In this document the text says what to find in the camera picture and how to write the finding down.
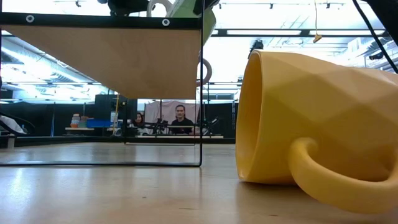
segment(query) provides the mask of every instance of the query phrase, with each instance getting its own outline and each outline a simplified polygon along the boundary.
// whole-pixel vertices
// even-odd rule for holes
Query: shelf
[[[167,19],[0,14],[3,30],[126,98],[195,99],[200,20]]]

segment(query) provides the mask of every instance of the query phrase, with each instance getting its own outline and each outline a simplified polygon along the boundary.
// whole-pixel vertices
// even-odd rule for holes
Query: table surface
[[[158,136],[136,136],[137,138],[200,138],[200,136],[193,136],[193,135],[158,135]],[[203,136],[203,138],[208,139],[223,139],[224,136]]]
[[[234,145],[204,145],[199,168],[3,167],[0,223],[396,224],[398,208],[360,215],[296,186],[239,181]],[[3,149],[0,160],[188,162],[198,146],[79,143]]]
[[[192,125],[192,126],[190,126],[190,125],[188,125],[188,126],[168,125],[167,127],[168,128],[194,128],[195,126],[194,125]]]
[[[65,128],[67,131],[94,131],[94,128]]]

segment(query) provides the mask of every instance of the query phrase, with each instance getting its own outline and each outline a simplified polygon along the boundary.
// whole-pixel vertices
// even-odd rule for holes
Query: dark shirt
[[[174,120],[172,126],[193,126],[193,122],[190,119],[184,118],[182,121]],[[192,128],[171,128],[174,134],[189,134],[192,132]]]
[[[132,124],[134,125],[134,127],[137,127],[137,128],[145,128],[145,127],[144,127],[144,125],[145,125],[144,122],[137,123],[137,122],[134,120],[134,121],[132,121]]]

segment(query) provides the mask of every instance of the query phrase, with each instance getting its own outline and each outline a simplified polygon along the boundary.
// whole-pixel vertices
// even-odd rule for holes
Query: ceiling light
[[[385,30],[375,30],[376,35],[381,35]],[[310,31],[310,35],[315,35],[315,30]],[[319,35],[371,35],[369,30],[318,30]]]
[[[12,34],[9,33],[8,31],[2,30],[1,31],[1,35],[12,35]]]
[[[20,101],[46,101],[46,99],[19,99]]]
[[[227,30],[229,35],[300,35],[301,30]]]
[[[242,85],[241,82],[218,82],[218,83],[210,83],[210,85]]]
[[[12,82],[13,85],[47,85],[47,82]]]
[[[53,85],[87,85],[88,83],[81,83],[81,82],[76,82],[76,83],[52,83]]]

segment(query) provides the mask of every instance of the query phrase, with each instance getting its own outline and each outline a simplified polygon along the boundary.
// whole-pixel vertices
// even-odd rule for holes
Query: man
[[[184,105],[178,105],[175,107],[175,120],[172,122],[172,126],[193,126],[193,122],[185,116]],[[193,127],[186,128],[171,128],[174,134],[189,134],[192,132]]]

